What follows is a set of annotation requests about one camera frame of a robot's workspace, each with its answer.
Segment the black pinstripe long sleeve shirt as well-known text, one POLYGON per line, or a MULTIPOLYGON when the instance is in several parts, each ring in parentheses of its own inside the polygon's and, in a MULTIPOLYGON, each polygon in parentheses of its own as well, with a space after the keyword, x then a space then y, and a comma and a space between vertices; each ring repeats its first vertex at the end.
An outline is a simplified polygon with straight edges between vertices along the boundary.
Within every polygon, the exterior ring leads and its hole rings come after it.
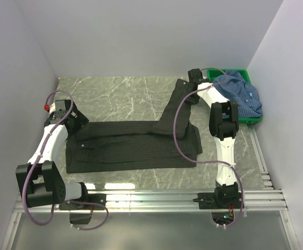
POLYGON ((203 149, 192 105, 180 105, 188 88, 177 80, 158 121, 89 122, 66 144, 66 172, 195 167, 203 149))

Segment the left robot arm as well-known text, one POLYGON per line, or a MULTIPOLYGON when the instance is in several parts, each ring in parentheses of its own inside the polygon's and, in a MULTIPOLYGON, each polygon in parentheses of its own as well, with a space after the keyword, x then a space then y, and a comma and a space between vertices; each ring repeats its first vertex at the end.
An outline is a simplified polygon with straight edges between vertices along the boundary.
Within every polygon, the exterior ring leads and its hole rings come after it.
POLYGON ((69 99, 45 105, 49 116, 36 152, 26 164, 16 169, 16 178, 22 201, 27 208, 61 204, 70 201, 77 209, 90 203, 83 182, 66 184, 56 166, 61 147, 79 132, 88 119, 69 99))

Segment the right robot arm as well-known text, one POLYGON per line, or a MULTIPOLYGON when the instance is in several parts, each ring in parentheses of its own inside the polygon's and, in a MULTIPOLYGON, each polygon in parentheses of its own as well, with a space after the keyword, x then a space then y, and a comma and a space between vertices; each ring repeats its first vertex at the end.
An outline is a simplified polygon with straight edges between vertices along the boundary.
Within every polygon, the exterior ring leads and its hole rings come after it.
POLYGON ((188 81, 194 84, 194 91, 199 90, 188 99, 196 102, 202 98, 210 107, 209 131, 217 149, 216 187, 213 193, 198 194, 199 208, 241 208, 243 199, 233 171, 235 137, 239 130, 238 104, 224 97, 198 68, 188 71, 188 81))

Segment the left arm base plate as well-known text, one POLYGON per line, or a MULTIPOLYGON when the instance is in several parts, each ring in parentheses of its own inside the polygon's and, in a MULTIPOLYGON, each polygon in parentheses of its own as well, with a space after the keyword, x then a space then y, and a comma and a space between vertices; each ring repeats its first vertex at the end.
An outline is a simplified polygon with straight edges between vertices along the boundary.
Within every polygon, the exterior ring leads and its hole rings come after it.
POLYGON ((104 211, 106 194, 89 194, 86 199, 64 202, 59 205, 60 211, 69 212, 69 221, 73 225, 89 225, 96 211, 104 211))

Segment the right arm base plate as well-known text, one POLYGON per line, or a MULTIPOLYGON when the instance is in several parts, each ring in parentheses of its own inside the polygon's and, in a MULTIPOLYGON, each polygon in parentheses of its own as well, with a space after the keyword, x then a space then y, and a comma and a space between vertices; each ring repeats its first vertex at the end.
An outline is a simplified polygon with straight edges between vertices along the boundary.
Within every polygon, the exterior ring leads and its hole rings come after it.
POLYGON ((193 202, 198 203, 200 210, 211 210, 211 218, 216 227, 224 229, 239 218, 244 209, 244 198, 240 192, 227 193, 198 193, 193 202))

